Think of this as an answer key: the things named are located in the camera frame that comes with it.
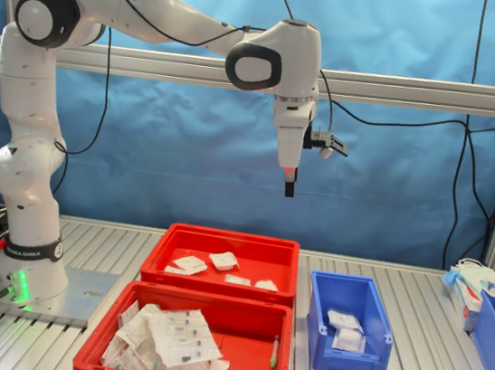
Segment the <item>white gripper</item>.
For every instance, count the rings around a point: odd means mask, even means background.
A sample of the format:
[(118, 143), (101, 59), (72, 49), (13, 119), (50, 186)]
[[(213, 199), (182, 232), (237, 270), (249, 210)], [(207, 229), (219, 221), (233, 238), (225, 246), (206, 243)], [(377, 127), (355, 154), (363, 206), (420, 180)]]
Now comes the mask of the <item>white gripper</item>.
[(300, 162), (300, 154), (303, 148), (305, 128), (300, 127), (277, 127), (277, 154), (278, 162), (286, 169), (284, 180), (285, 197), (292, 198), (295, 194), (294, 188)]

